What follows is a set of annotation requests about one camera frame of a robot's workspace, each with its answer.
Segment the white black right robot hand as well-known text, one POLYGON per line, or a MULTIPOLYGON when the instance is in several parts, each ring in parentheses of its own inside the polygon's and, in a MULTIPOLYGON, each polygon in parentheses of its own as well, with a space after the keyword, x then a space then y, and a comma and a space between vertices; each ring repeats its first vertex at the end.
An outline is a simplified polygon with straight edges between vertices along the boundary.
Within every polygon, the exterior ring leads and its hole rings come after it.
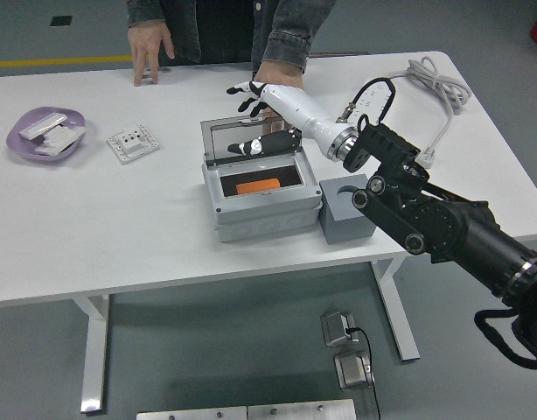
POLYGON ((322 154, 333 161, 344 161, 352 150, 358 133, 347 122, 337 122, 331 115, 315 103, 301 88, 284 85, 247 81, 227 90, 230 95, 246 93, 238 110, 257 116, 261 109, 270 108, 282 119, 302 132, 304 138, 316 141, 322 154))

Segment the person's right hand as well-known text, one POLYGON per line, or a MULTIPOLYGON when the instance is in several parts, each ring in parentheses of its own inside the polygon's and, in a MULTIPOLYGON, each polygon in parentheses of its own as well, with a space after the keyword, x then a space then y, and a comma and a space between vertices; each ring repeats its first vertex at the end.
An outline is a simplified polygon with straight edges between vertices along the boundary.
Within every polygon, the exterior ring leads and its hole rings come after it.
POLYGON ((162 20, 133 24, 128 29, 128 41, 134 68, 133 85, 139 87, 142 84, 146 65, 149 65, 152 82, 157 83, 160 47, 170 59, 176 58, 167 24, 162 20))

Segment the person's left hand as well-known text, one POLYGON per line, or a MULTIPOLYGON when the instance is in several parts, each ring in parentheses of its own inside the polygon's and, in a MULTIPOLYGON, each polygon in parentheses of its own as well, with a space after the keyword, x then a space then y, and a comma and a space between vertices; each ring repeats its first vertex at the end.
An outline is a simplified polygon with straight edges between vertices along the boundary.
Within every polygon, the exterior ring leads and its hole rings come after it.
POLYGON ((254 81, 303 89, 303 69, 286 62, 264 60, 254 81))

